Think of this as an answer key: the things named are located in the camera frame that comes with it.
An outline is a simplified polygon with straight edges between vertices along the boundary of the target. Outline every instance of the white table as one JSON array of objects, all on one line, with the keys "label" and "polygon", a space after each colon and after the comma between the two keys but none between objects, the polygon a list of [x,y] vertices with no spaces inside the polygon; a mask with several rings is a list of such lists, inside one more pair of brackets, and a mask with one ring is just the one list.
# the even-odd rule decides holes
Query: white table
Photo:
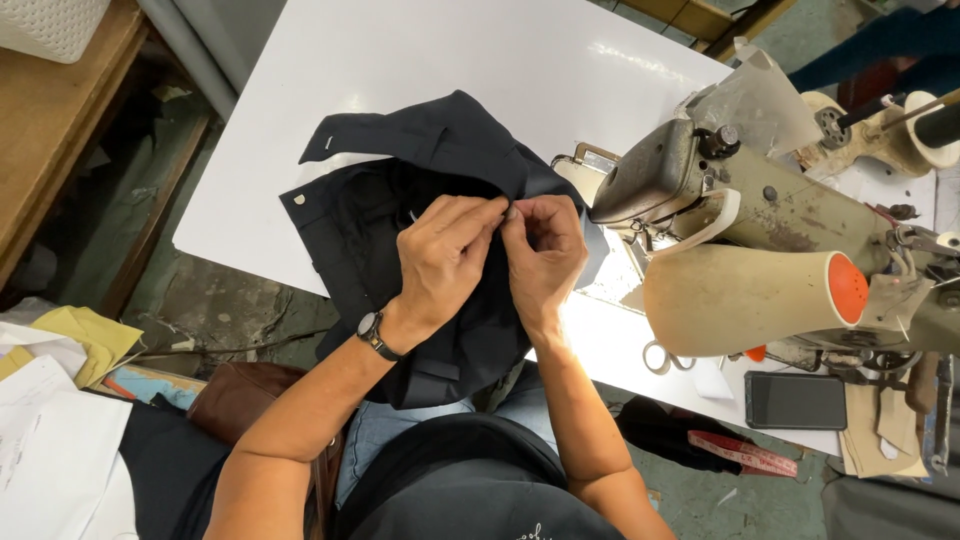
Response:
[{"label": "white table", "polygon": [[[583,0],[289,0],[174,243],[327,296],[277,199],[319,176],[317,167],[297,161],[324,116],[390,112],[460,88],[547,161],[571,154],[577,141],[622,155],[691,91],[729,72]],[[891,197],[901,187],[895,184]],[[921,212],[932,210],[931,190],[929,212]],[[727,362],[724,375],[737,399],[702,399],[691,373],[658,377],[643,366],[640,351],[653,337],[644,317],[581,295],[569,307],[570,339],[593,379],[740,426],[743,373],[783,367]],[[772,434],[839,454],[833,432]]]}]

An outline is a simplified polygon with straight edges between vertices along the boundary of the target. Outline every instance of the hand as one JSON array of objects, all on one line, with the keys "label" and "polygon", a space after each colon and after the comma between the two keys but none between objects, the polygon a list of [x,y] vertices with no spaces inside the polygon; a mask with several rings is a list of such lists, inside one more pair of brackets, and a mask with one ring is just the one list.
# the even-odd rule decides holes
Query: hand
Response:
[{"label": "hand", "polygon": [[[516,201],[501,226],[510,291],[520,322],[537,345],[562,338],[560,306],[587,264],[580,216],[565,195]],[[531,248],[527,234],[536,238]]]},{"label": "hand", "polygon": [[380,335],[405,355],[453,318],[480,282],[506,197],[437,198],[396,237],[403,289],[383,309]]}]

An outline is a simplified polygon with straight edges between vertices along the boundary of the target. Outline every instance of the watch face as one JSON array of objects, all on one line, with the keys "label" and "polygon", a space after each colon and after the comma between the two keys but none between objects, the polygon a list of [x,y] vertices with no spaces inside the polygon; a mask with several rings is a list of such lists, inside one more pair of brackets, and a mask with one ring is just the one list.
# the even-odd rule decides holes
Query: watch face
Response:
[{"label": "watch face", "polygon": [[360,319],[360,326],[357,327],[357,334],[364,335],[373,328],[373,322],[376,320],[376,313],[367,313]]}]

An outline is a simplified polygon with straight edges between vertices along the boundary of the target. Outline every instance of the dark pants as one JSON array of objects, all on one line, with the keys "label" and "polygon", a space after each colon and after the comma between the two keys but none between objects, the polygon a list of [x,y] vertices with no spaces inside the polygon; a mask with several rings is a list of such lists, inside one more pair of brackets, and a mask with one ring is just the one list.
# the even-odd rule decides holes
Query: dark pants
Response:
[{"label": "dark pants", "polygon": [[854,77],[892,57],[920,60],[900,74],[892,90],[941,96],[960,87],[960,8],[920,13],[901,8],[881,17],[789,76],[799,92]]}]

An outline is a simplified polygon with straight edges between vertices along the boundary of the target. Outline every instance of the black t-shirt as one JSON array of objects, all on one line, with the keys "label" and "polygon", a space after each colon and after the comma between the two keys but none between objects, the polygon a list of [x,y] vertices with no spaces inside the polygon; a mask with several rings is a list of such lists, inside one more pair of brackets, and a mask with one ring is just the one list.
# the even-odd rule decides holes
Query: black t-shirt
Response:
[{"label": "black t-shirt", "polygon": [[566,492],[536,434],[482,413],[422,422],[387,443],[337,515],[337,540],[623,540]]}]

